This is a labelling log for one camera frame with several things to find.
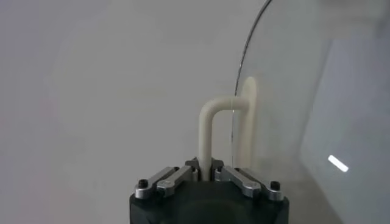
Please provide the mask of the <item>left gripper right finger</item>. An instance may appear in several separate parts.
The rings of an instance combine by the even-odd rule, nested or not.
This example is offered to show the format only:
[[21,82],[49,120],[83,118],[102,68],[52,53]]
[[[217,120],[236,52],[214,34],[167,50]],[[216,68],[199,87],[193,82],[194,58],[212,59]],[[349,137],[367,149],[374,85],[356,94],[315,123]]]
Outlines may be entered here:
[[278,181],[271,181],[269,184],[265,184],[249,168],[241,169],[225,166],[222,160],[212,159],[211,179],[213,181],[232,182],[244,196],[249,198],[262,196],[270,201],[283,201],[284,199],[281,184]]

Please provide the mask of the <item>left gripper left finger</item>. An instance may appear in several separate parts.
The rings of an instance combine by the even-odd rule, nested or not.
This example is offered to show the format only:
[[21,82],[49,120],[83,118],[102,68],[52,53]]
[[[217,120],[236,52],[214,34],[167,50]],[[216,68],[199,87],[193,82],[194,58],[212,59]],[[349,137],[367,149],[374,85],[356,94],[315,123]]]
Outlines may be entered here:
[[161,192],[164,197],[174,195],[176,189],[185,181],[197,182],[200,179],[200,167],[197,158],[185,162],[182,167],[165,167],[147,179],[140,179],[135,186],[134,197],[140,200],[150,199]]

